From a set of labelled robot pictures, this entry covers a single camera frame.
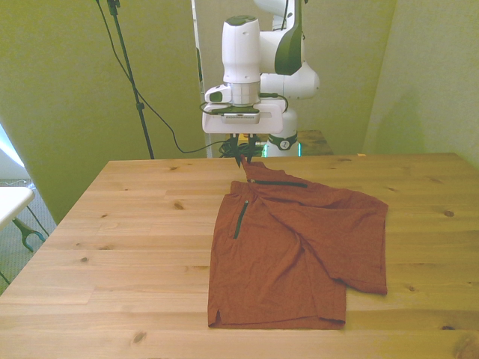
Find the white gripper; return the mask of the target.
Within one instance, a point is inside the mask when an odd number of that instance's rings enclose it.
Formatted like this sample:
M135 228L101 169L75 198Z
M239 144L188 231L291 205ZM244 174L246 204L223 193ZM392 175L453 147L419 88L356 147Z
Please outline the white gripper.
M231 153L237 166L242 163L238 141L240 133L248 133L247 162L257 152L255 134L279 133L283 130L284 106L278 102L260 102L253 106L237 107L231 104L207 103L202 114L202 128L206 133L232 134Z

